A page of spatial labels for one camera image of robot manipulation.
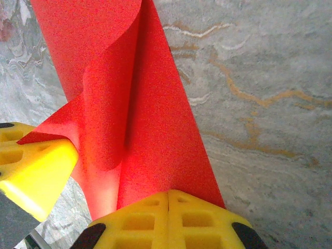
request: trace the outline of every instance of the black rubber pad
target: black rubber pad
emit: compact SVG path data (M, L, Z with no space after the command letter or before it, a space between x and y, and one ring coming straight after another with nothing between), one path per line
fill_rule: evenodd
M0 129L1 128L9 128L9 127L13 127L14 124L13 123L0 123Z
M12 249L39 225L31 214L0 191L0 248Z
M232 227L242 241L245 249L268 249L254 229L238 222L234 222Z
M70 249L93 249L106 229L103 223L85 229Z

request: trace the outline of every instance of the red fabric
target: red fabric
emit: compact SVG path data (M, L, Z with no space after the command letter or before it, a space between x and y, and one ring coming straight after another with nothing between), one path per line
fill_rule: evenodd
M224 207L153 1L31 2L69 102L19 143L74 143L93 219L169 189Z

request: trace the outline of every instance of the square hole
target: square hole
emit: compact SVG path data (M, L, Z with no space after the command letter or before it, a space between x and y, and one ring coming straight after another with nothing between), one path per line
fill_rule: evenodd
M40 145L38 148L38 151L43 151L43 150L47 149L48 147L50 147L49 144Z
M18 162L23 157L22 150L0 152L0 165Z
M158 200L147 200L144 203L147 206L158 206L159 205L159 201Z
M186 199L184 199L182 197L178 197L177 201L180 202L180 203L186 203L186 202L188 202Z
M118 239L114 249L151 249L152 240L145 238Z
M185 237L186 249L222 249L218 235L191 235Z
M23 137L23 131L9 131L2 133L3 142L16 141Z
M182 226L184 227L212 227L213 219L207 212L184 213L182 215Z
M124 221L123 230L154 230L155 217L151 214L131 214Z

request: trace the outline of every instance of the red paper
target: red paper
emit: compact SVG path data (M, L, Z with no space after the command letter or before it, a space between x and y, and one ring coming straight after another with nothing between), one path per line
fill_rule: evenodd
M69 102L19 143L74 143L92 219L169 189L224 207L153 1L31 2Z

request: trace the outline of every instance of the gray marble surface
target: gray marble surface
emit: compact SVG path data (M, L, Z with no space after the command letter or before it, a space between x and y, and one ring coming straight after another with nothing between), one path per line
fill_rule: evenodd
M66 99L29 1L0 2L0 122L38 125ZM270 248L331 248L332 2L155 3L227 208ZM89 221L71 179L37 230L68 248Z

